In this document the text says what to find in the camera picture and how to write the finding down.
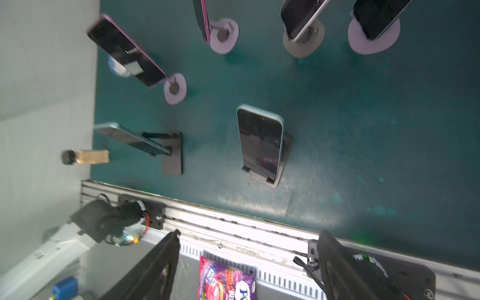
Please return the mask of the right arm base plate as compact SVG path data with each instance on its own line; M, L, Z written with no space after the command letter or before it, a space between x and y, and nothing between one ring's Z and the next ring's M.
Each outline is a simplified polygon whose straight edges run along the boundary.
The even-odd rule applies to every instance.
M326 295L319 265L318 240L319 238L311 239L308 242L307 263L300 262L298 257L294 258L294 262L304 268L307 275ZM379 296L378 300L434 300L436 298L436 276L428 267L364 250L345 248L356 260L365 261L373 268L376 273L374 290Z

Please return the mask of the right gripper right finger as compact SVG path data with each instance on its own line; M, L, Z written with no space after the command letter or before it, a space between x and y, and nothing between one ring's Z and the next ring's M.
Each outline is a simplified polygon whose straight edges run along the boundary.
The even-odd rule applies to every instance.
M317 242L319 268L329 300L377 300L376 273L358 261L329 232L321 231Z

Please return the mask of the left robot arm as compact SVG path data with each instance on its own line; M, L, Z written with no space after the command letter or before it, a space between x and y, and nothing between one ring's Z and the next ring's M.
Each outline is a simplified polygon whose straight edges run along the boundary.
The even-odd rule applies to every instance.
M1 299L30 300L96 245L134 245L146 235L149 225L150 216L140 200L118 205L92 201L1 277Z

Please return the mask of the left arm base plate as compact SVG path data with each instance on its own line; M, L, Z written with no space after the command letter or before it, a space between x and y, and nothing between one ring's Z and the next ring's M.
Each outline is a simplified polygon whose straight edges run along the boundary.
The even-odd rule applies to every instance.
M162 202L149 200L142 197L131 196L128 194L120 194L118 196L118 203L124 205L125 203L137 202L141 206L142 214L149 215L149 227L155 230L163 229L165 222L166 205Z

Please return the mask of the purple case phone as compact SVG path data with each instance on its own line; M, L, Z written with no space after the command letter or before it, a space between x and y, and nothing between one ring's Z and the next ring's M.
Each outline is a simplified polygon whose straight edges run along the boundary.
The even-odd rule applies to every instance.
M192 0L197 27L201 32L202 40L210 44L210 20L205 0Z
M114 62L144 85L151 87L167 78L167 74L118 24L102 14L87 30L87 36Z

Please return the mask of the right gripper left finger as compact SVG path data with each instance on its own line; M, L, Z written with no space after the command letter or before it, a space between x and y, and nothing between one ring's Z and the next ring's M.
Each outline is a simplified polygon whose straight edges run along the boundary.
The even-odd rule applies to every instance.
M180 231L167 234L102 300L168 300L180 256Z

